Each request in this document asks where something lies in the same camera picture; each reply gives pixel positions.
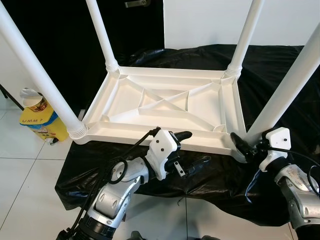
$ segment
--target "black cloth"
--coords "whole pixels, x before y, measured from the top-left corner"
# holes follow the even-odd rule
[[[130,57],[127,66],[176,69],[225,70],[232,59],[235,45],[208,45],[190,49],[158,49],[139,52]],[[302,46],[249,46],[238,88],[247,130],[255,121],[281,80],[302,50]],[[310,78],[292,105],[284,113],[278,126],[290,129],[292,150],[319,161],[320,143],[320,71]],[[93,186],[98,167],[120,155],[130,146],[126,144],[91,141],[71,145],[55,190],[67,210],[81,206]],[[148,147],[140,146],[130,156],[144,156]],[[249,192],[245,191],[257,171],[254,164],[238,163],[230,156],[202,152],[180,151],[183,165],[211,156],[209,166],[200,173],[181,179],[169,174],[165,180],[151,180],[137,193],[159,197],[198,198],[221,210],[247,219],[258,225],[281,226],[288,222],[287,203],[273,179],[260,174]],[[310,163],[294,156],[293,162],[304,171]]]

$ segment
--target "white tile floor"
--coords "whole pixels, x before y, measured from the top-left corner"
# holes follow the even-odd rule
[[[55,240],[79,211],[66,211],[54,189],[72,141],[44,144],[19,125],[20,114],[16,108],[0,109],[0,240]],[[183,198],[178,205],[178,200],[135,194],[114,240],[127,239],[133,230],[148,240],[186,240],[187,229],[189,240],[204,235],[221,240],[296,240],[288,224],[261,227],[206,201]]]

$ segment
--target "yellow container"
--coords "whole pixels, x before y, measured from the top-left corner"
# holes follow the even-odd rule
[[[63,141],[69,135],[66,126],[49,103],[41,111],[33,111],[26,107],[20,117],[20,124],[29,127],[43,140],[57,138]]]

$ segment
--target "white wall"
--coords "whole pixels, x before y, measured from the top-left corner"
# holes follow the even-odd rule
[[[164,45],[237,44],[251,0],[163,0]],[[320,0],[265,0],[251,45],[305,45],[320,21]]]
[[[16,54],[0,33],[0,84],[21,105],[20,90],[30,88],[39,91]]]

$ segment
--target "black plastic sheet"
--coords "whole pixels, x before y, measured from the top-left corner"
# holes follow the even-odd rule
[[[190,49],[158,49],[132,55],[126,65],[134,67],[225,70],[235,45],[208,45]],[[250,46],[238,81],[242,112],[247,130],[255,121],[281,80],[297,58],[302,46]],[[290,129],[292,150],[319,161],[320,145],[320,71],[310,78],[277,125]],[[71,145],[55,190],[67,210],[81,206],[97,178],[102,162],[120,155],[130,145],[91,141]],[[140,146],[130,157],[144,156],[148,147]],[[257,166],[238,163],[230,156],[180,151],[182,165],[203,156],[211,163],[203,171],[181,179],[177,173],[165,180],[151,180],[137,193],[159,197],[189,197],[206,200],[221,210],[258,225],[281,226],[288,222],[287,203],[268,174],[259,176],[245,198]],[[294,156],[304,171],[310,163]]]

